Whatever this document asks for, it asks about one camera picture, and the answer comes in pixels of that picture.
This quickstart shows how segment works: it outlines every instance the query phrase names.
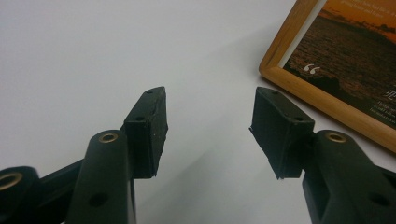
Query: framed photo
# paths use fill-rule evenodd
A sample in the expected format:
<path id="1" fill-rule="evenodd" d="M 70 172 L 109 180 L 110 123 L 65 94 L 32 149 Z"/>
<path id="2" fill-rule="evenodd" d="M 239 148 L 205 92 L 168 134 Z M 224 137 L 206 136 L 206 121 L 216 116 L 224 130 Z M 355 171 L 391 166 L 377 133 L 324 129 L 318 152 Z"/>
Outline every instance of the framed photo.
<path id="1" fill-rule="evenodd" d="M 396 152 L 395 28 L 394 0 L 297 0 L 260 72 Z"/>

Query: white surface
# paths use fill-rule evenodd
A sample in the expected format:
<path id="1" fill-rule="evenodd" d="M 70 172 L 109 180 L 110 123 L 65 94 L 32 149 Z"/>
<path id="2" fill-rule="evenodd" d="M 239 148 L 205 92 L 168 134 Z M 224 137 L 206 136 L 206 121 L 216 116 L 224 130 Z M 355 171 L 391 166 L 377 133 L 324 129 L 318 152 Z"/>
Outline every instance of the white surface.
<path id="1" fill-rule="evenodd" d="M 302 179 L 277 181 L 248 131 L 256 87 L 274 88 L 259 63 L 293 4 L 1 1 L 0 169 L 43 176 L 83 158 L 165 86 L 169 132 L 158 176 L 135 181 L 138 223 L 310 223 Z M 297 104 L 396 171 L 393 154 Z"/>

